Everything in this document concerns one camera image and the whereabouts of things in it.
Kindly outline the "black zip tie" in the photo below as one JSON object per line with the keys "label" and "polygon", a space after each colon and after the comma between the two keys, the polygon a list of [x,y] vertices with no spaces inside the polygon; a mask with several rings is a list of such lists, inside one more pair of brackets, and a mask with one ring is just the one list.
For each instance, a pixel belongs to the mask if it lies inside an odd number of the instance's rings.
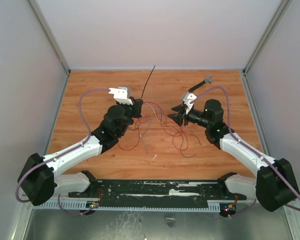
{"label": "black zip tie", "polygon": [[144,86],[143,86],[142,93],[141,93],[141,96],[140,96],[140,99],[141,99],[141,100],[143,99],[143,96],[144,96],[146,87],[147,87],[147,85],[148,85],[148,82],[149,82],[149,80],[150,80],[150,78],[151,78],[151,76],[152,76],[152,74],[153,74],[155,68],[156,68],[156,65],[153,66],[151,72],[149,73],[149,75],[148,75],[148,77],[147,77],[147,79],[146,79],[146,82],[145,82],[145,84],[144,84]]}

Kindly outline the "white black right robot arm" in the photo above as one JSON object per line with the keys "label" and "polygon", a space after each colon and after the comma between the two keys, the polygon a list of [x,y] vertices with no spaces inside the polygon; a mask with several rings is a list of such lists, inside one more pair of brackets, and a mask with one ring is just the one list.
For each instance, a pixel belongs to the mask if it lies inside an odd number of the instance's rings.
{"label": "white black right robot arm", "polygon": [[253,173],[253,178],[234,172],[224,175],[223,183],[216,187],[220,198],[244,195],[273,212],[299,197],[300,191],[290,162],[284,158],[274,159],[242,140],[224,122],[224,110],[218,100],[207,100],[202,111],[184,102],[172,110],[174,113],[168,117],[175,123],[179,126],[192,123],[204,127],[205,136],[211,144],[236,158]]}

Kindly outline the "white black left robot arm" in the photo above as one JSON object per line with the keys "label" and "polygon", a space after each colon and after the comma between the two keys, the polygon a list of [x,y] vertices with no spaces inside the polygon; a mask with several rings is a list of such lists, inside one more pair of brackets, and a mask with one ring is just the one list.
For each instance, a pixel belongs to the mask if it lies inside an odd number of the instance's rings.
{"label": "white black left robot arm", "polygon": [[15,196],[23,190],[27,201],[39,206],[60,188],[57,180],[73,166],[105,153],[118,144],[135,118],[141,118],[143,100],[129,97],[129,104],[116,102],[103,116],[100,125],[83,140],[56,153],[30,155],[17,179]]}

